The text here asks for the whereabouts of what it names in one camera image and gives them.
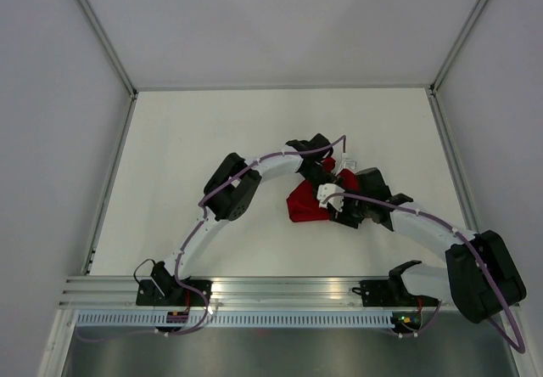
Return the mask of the red cloth napkin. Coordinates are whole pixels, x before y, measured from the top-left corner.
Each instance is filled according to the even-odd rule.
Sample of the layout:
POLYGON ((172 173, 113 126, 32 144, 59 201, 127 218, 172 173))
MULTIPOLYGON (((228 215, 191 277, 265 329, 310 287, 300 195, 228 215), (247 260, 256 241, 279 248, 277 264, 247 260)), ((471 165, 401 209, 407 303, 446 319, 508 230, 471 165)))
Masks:
MULTIPOLYGON (((355 174, 343 170, 336 175, 339 177, 337 183, 342 189, 357 193, 360 190, 355 174)), ((320 208, 316 199, 317 188, 312 188, 310 184, 303 180, 288 196, 286 202, 288 207, 289 219, 292 222, 317 222, 330 221, 330 212, 325 208, 320 208)))

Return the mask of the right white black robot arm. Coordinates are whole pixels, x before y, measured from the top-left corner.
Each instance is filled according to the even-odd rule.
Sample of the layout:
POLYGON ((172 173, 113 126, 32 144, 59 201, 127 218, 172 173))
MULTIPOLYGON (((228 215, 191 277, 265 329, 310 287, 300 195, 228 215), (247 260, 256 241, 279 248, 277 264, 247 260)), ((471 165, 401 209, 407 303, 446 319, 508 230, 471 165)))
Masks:
POLYGON ((387 293, 392 302, 406 305, 418 297, 446 302, 478 324, 526 297, 524 282, 498 233, 457 228, 411 197, 392 194, 377 168, 350 177, 354 189, 340 180, 317 190, 319 205, 331 211, 332 220, 355 228, 368 218, 417 242, 444 263, 432 267, 410 260, 391 269, 387 293))

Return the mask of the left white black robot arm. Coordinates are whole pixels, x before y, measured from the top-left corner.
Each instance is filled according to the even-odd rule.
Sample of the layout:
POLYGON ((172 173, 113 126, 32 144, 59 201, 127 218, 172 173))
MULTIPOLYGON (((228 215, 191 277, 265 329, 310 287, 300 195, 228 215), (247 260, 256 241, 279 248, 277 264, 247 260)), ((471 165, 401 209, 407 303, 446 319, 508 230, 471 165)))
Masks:
POLYGON ((333 154, 333 148, 346 149, 346 136, 333 142, 317 134, 313 139, 291 140, 278 150, 254 158, 236 153, 225 157, 204 186, 198 202, 201 214, 180 245, 162 261, 151 260, 148 279, 137 279, 136 305, 139 307, 196 307, 210 301, 211 282, 191 280, 189 265, 196 261, 210 241, 228 223, 239 219, 248 209, 259 186, 301 168, 327 176, 320 162, 333 154))

